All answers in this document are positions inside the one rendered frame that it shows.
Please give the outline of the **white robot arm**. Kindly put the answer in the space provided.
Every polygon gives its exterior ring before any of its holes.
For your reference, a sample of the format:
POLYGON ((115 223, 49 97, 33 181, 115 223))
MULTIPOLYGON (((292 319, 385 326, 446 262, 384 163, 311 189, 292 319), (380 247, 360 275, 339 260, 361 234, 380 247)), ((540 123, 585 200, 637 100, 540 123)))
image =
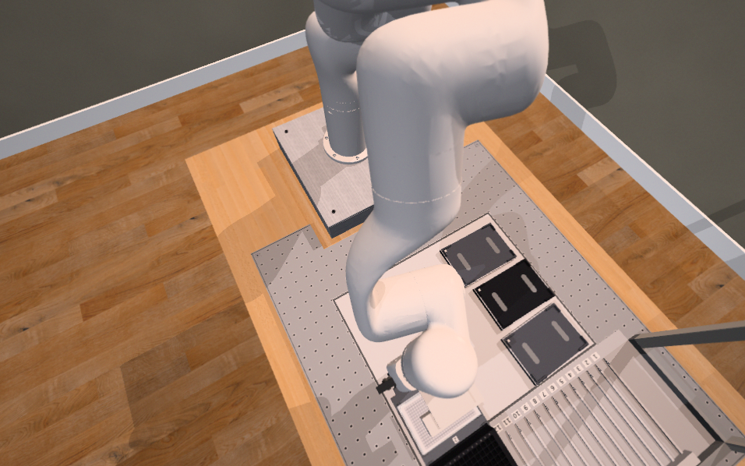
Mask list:
POLYGON ((369 162, 374 208, 346 262, 355 322, 372 342, 422 332, 401 368, 429 408, 420 419, 433 438, 485 400, 464 283, 447 264, 380 278, 457 216, 466 128, 518 114, 538 96, 549 54, 544 1, 313 3, 305 37, 323 148, 340 164, 369 162), (431 11, 447 2, 459 6, 431 11))

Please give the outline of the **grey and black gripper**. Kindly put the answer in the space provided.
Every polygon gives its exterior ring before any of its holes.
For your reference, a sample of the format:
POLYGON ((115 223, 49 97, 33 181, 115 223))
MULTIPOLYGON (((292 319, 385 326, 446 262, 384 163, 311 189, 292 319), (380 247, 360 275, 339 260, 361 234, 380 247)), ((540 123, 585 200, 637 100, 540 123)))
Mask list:
POLYGON ((401 392, 416 390, 404 377, 401 368, 401 356, 402 355, 387 364, 388 377, 384 378, 382 383, 376 387, 379 394, 386 390, 391 390, 391 387, 397 388, 401 392))

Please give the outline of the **black deep-well block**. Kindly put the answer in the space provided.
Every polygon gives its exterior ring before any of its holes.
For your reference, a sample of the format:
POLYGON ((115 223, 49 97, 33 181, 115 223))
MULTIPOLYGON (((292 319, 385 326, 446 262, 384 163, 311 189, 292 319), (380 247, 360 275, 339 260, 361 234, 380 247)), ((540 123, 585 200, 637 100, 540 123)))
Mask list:
POLYGON ((448 450, 429 466, 451 465, 518 466, 497 431, 487 423, 459 442, 455 447, 448 450))

